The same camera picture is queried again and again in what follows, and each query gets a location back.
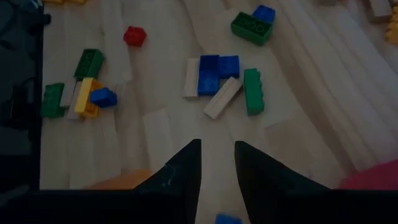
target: wooden floor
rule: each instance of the wooden floor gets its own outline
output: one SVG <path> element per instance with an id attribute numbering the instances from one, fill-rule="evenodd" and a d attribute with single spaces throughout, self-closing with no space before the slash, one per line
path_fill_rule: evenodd
<path id="1" fill-rule="evenodd" d="M 277 11 L 263 47 L 234 36 L 238 11 Z M 371 25 L 358 1 L 317 6 L 297 0 L 89 0 L 48 4 L 43 84 L 71 79 L 84 48 L 104 52 L 99 80 L 119 104 L 96 119 L 45 119 L 42 189 L 80 189 L 124 172 L 159 170 L 202 139 L 197 223 L 219 212 L 247 213 L 233 144 L 243 140 L 328 187 L 398 159 L 398 49 L 386 25 Z M 145 28 L 142 48 L 127 48 L 127 26 Z M 219 120 L 202 111 L 210 98 L 181 97 L 189 57 L 238 54 L 241 69 L 262 74 L 266 111 L 246 115 L 239 93 Z"/>

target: white lego brick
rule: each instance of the white lego brick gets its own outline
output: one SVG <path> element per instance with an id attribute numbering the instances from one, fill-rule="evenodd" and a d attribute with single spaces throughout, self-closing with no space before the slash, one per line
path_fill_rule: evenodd
<path id="1" fill-rule="evenodd" d="M 218 93 L 206 105 L 203 112 L 211 118 L 216 119 L 241 87 L 242 83 L 239 80 L 233 77 L 229 78 Z"/>
<path id="2" fill-rule="evenodd" d="M 185 85 L 182 92 L 183 97 L 198 97 L 198 72 L 199 58 L 188 58 L 187 76 L 185 77 Z"/>
<path id="3" fill-rule="evenodd" d="M 67 119 L 72 119 L 72 120 L 80 119 L 80 115 L 75 112 L 75 105 L 77 102 L 77 98 L 79 96 L 80 87 L 81 87 L 81 82 L 76 82 L 76 87 L 75 87 L 75 91 L 73 92 L 72 103 L 71 103 L 71 107 L 69 107 L 69 110 L 68 110 Z"/>
<path id="4" fill-rule="evenodd" d="M 76 80 L 73 77 L 68 78 L 65 83 L 65 87 L 63 87 L 62 97 L 60 106 L 63 108 L 70 107 L 73 98 L 73 92 L 75 91 Z"/>

